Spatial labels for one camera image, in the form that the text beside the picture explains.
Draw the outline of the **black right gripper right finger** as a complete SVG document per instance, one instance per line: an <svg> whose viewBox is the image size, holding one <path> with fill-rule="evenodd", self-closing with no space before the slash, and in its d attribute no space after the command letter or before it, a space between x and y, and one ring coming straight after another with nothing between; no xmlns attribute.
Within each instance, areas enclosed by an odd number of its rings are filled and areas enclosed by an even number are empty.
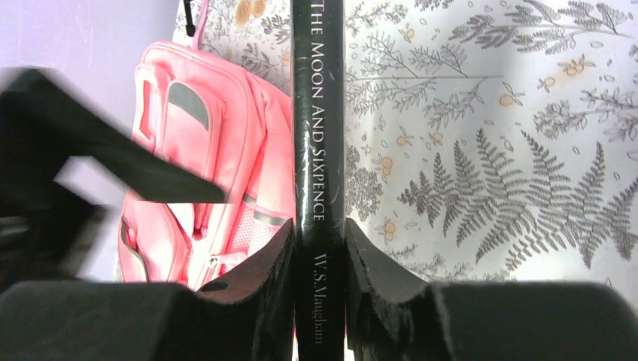
<svg viewBox="0 0 638 361"><path fill-rule="evenodd" d="M348 220L348 346L357 360L634 361L637 318L573 282L426 282Z"/></svg>

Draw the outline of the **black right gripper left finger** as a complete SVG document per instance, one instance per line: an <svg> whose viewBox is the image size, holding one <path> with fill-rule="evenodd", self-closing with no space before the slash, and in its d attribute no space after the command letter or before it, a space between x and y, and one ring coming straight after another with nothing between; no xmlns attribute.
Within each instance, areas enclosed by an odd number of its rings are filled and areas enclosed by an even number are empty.
<svg viewBox="0 0 638 361"><path fill-rule="evenodd" d="M160 282L19 283L1 297L1 358L289 360L292 252L285 223L198 291Z"/></svg>

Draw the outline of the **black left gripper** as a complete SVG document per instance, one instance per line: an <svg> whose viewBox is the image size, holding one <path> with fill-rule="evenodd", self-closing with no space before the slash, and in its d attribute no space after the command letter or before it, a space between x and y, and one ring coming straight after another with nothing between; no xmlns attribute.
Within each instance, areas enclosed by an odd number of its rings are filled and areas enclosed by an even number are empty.
<svg viewBox="0 0 638 361"><path fill-rule="evenodd" d="M90 156L143 199L224 203L226 192L166 162L107 124L42 68L10 68L1 92L3 123L62 159ZM107 211L25 160L1 157L1 288L21 281L75 280Z"/></svg>

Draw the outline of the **pink student backpack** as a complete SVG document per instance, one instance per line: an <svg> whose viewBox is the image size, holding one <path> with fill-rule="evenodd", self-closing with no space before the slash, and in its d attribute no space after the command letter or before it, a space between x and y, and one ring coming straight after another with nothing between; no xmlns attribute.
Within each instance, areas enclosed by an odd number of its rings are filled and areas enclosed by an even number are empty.
<svg viewBox="0 0 638 361"><path fill-rule="evenodd" d="M229 199L162 204L128 192L121 278L197 290L255 254L293 217L291 100L239 65L168 41L146 49L135 85L133 138Z"/></svg>

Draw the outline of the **black tablet case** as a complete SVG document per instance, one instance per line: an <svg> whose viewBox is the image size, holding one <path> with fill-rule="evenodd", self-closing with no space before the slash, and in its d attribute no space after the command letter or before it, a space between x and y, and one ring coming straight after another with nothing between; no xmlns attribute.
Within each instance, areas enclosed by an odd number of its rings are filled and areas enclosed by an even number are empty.
<svg viewBox="0 0 638 361"><path fill-rule="evenodd" d="M345 338L344 5L291 4L298 355L337 361Z"/></svg>

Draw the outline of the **black microphone tripod stand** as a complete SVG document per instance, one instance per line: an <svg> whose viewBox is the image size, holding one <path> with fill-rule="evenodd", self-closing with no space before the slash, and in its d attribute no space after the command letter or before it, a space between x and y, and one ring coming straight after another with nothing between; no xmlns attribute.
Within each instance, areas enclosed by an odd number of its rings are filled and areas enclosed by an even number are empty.
<svg viewBox="0 0 638 361"><path fill-rule="evenodd" d="M185 28L187 36L192 38L195 35L196 26L193 22L191 0L183 0L183 6L184 6L184 19L185 19L184 28Z"/></svg>

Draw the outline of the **floral table mat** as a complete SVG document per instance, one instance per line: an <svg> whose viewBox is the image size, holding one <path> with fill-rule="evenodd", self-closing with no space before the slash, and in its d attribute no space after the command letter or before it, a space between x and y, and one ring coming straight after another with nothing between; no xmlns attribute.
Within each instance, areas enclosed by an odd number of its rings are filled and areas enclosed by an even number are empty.
<svg viewBox="0 0 638 361"><path fill-rule="evenodd" d="M637 3L346 1L345 211L428 281L637 304Z"/></svg>

